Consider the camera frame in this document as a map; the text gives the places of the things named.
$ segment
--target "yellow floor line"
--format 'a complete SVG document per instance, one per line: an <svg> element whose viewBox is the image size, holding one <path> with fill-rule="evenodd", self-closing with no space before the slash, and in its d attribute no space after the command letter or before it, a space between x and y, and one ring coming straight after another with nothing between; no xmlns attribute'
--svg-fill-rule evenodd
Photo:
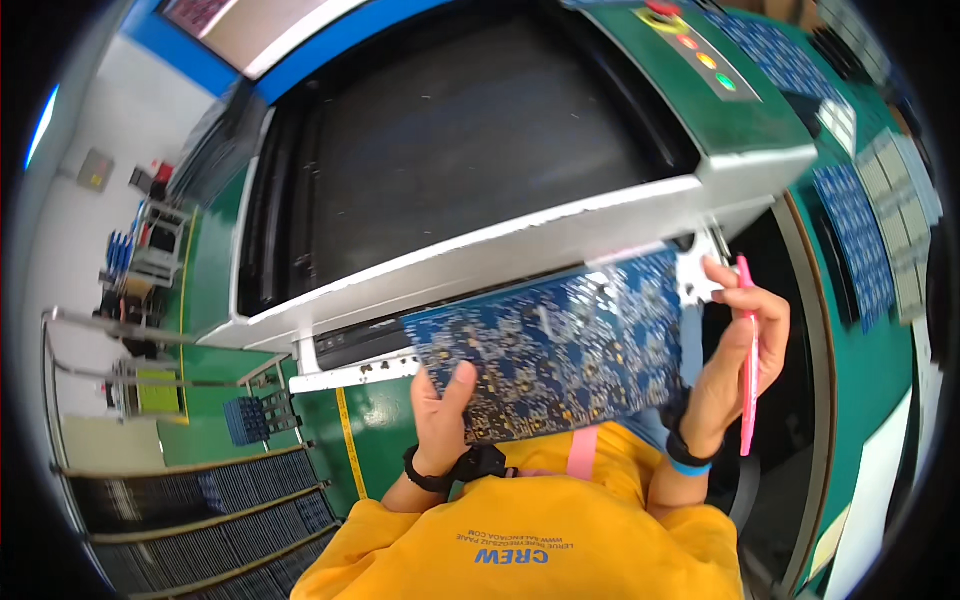
<svg viewBox="0 0 960 600"><path fill-rule="evenodd" d="M360 460L357 458L357 446L353 443L353 430L350 429L350 415L347 412L347 395L343 388L337 388L337 408L340 410L340 424L344 428L344 442L347 443L347 456L350 458L350 470L353 471L353 483L361 500L366 500L367 486L363 483Z"/></svg>
<svg viewBox="0 0 960 600"><path fill-rule="evenodd" d="M193 208L193 217L190 219L190 232L186 236L186 256L183 258L183 269L180 270L180 335L183 335L183 306L186 299L186 266L190 263L190 246L193 245L193 227L197 225L198 207ZM183 344L180 344L180 377L186 379L186 371L183 370ZM186 401L186 388L180 388L183 392L183 412L186 413L186 424L190 424L190 406Z"/></svg>

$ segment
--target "blue wristband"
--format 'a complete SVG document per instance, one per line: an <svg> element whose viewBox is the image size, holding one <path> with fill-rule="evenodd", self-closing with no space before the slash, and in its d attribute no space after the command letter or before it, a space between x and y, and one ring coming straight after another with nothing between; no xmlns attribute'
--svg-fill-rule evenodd
<svg viewBox="0 0 960 600"><path fill-rule="evenodd" d="M699 477L710 472L710 468L713 467L713 463L706 465L705 467L690 467L688 465L681 465L677 461L673 460L673 457L669 454L666 455L667 459L670 460L670 465L673 466L673 469L677 471L680 475L686 477Z"/></svg>

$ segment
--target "hand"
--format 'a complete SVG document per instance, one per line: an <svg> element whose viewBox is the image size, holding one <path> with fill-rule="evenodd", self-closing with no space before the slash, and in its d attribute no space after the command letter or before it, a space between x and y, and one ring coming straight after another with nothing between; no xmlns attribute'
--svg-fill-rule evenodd
<svg viewBox="0 0 960 600"><path fill-rule="evenodd" d="M450 472L460 457L469 450L464 443L464 411L473 388L477 370L469 362L461 362L444 399L440 399L433 382L420 368L410 386L410 403L414 409L420 448L414 455L414 470L420 475L442 477Z"/></svg>
<svg viewBox="0 0 960 600"><path fill-rule="evenodd" d="M725 289L713 293L713 300L733 311L733 322L720 338L713 357L704 366L690 395L690 404L680 423L680 434L690 453L708 458L723 442L727 428L743 413L743 363L753 342L753 327L744 310L756 313L759 329L759 381L763 394L780 372L790 335L790 304L761 288L740 289L732 269L705 258L704 273Z"/></svg>

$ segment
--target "green indicator light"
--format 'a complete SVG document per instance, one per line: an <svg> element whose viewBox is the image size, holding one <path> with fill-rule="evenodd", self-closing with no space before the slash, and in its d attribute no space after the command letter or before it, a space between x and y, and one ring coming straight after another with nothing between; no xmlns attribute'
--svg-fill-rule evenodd
<svg viewBox="0 0 960 600"><path fill-rule="evenodd" d="M736 85L723 73L717 73L717 81L729 91L734 91L736 89Z"/></svg>

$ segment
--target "conveyor machine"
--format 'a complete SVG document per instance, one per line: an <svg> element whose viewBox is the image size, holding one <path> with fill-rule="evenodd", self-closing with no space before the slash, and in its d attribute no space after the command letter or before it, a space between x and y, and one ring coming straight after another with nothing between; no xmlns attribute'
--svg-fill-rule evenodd
<svg viewBox="0 0 960 600"><path fill-rule="evenodd" d="M817 155L699 11L552 0L452 2L354 46L276 103L256 154L203 341L297 348L303 375L406 347L396 317L425 307L732 240Z"/></svg>

